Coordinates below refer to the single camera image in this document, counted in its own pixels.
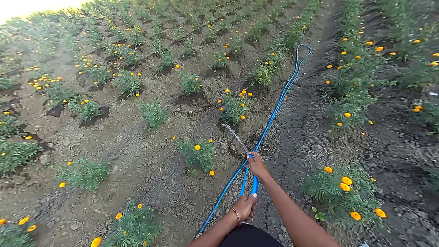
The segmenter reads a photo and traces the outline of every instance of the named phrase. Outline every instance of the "orange marigold flower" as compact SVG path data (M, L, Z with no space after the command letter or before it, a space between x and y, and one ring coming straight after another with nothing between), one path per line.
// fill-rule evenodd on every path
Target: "orange marigold flower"
M351 215L352 218L356 219L356 220L361 220L361 215L357 212L350 212L349 213Z
M101 241L102 241L101 237L97 237L97 238L93 239L90 247L97 247L101 243Z
M26 232L31 232L31 231L35 230L36 227L37 227L37 225L31 225L31 226L26 230Z
M323 170L325 170L325 172L329 172L329 173L334 172L334 170L331 167L325 167L325 168L323 168Z
M342 182L347 184L347 185L351 185L352 184L352 179L350 179L348 177L342 177Z
M375 208L374 211L375 211L375 213L376 213L379 217L381 217L381 218L387 218L387 215L385 214L385 212L384 212L382 209L380 209L380 208Z
M345 184L345 183L340 183L340 188L344 191L350 191L351 187L349 187L349 185Z
M23 219L21 219L21 220L18 222L18 225L23 225L24 223L28 222L29 219L30 219L30 216L28 216L28 217L24 217Z

